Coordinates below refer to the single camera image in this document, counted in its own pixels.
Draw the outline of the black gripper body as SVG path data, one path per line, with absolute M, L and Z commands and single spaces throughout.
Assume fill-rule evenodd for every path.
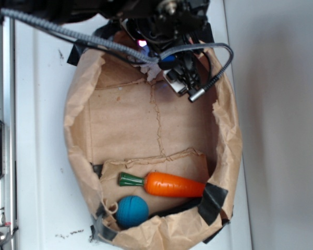
M 210 1 L 123 1 L 121 26 L 140 45 L 161 53 L 173 46 L 199 42 L 208 26 Z

